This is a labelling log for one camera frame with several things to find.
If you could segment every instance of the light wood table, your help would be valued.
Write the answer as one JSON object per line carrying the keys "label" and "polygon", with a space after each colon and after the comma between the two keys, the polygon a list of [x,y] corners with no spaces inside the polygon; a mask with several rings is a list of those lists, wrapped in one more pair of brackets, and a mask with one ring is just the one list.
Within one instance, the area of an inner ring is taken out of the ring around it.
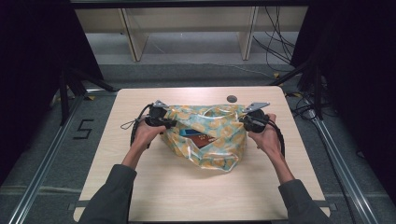
{"label": "light wood table", "polygon": [[[131,129],[120,126],[137,118],[145,105],[161,100],[168,105],[236,104],[270,102],[262,110],[275,113],[286,144],[286,160],[314,200],[323,201],[312,164],[306,154],[289,106],[279,87],[216,87],[128,89],[118,93],[91,170],[80,195],[89,200],[105,183],[113,164],[121,163],[129,149]],[[279,183],[267,156],[247,138],[247,150],[229,173],[206,170],[178,157],[158,136],[136,168],[131,221],[228,221],[287,219],[277,189]],[[328,208],[322,208],[329,215]],[[83,208],[74,214],[78,220]]]}

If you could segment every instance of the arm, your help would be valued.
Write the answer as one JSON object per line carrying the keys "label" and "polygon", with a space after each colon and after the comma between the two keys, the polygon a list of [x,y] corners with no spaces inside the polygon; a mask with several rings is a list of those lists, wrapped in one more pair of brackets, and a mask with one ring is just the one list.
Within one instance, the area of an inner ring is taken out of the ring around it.
{"label": "arm", "polygon": [[[268,114],[270,120],[276,121],[276,115]],[[262,133],[249,132],[257,144],[270,159],[279,180],[279,191],[288,209],[290,223],[332,223],[323,211],[312,201],[301,180],[295,179],[285,158],[280,152],[280,144],[274,127],[265,126]]]}
{"label": "arm", "polygon": [[93,195],[78,223],[127,223],[135,168],[140,156],[165,127],[139,124],[134,142],[121,164],[113,166],[106,183]]}

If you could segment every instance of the plastic bag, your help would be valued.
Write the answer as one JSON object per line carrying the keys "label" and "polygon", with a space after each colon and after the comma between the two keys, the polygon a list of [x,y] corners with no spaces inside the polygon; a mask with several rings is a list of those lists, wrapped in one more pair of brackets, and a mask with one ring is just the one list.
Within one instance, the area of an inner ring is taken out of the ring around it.
{"label": "plastic bag", "polygon": [[231,171],[242,160],[247,132],[238,117],[243,105],[170,105],[166,119],[177,125],[162,139],[178,156],[205,169]]}

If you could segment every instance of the table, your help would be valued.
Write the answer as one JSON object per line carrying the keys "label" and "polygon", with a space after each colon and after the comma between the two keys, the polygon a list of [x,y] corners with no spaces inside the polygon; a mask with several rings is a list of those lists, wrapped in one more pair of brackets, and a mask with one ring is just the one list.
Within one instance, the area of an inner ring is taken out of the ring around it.
{"label": "table", "polygon": [[[92,162],[80,200],[89,200],[105,183],[111,167],[128,151],[131,129],[120,126],[137,118],[147,104],[162,100],[168,105],[236,104],[270,102],[265,113],[277,114],[276,123],[286,144],[286,160],[302,179],[311,197],[323,201],[312,164],[279,87],[211,87],[126,89],[118,93]],[[240,163],[230,173],[205,170],[178,157],[160,137],[154,139],[136,168],[130,221],[230,221],[286,219],[287,210],[278,192],[276,172],[266,155],[250,138]],[[322,208],[329,215],[329,208]],[[83,208],[78,207],[78,220]]]}

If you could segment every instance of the dark gray sleeve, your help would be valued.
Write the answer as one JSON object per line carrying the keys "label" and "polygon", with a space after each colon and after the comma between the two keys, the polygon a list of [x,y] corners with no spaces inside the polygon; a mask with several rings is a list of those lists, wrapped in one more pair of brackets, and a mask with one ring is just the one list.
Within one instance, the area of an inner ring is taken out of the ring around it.
{"label": "dark gray sleeve", "polygon": [[279,186],[279,191],[288,209],[289,223],[332,223],[312,201],[301,180],[286,182]]}
{"label": "dark gray sleeve", "polygon": [[116,164],[93,195],[78,223],[127,223],[136,171]]}

